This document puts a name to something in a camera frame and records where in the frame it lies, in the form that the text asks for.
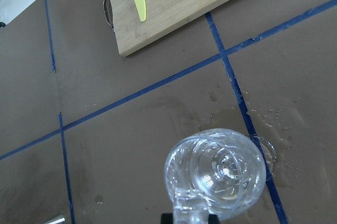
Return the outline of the clear wine glass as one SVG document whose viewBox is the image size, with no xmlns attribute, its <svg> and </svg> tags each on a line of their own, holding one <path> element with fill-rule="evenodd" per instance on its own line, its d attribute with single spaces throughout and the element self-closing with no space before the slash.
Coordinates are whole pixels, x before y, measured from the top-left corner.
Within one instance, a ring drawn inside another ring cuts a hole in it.
<svg viewBox="0 0 337 224">
<path fill-rule="evenodd" d="M 227 221 L 261 197 L 267 165 L 247 136 L 224 128 L 193 134 L 177 143 L 164 166 L 173 223 Z"/>
</svg>

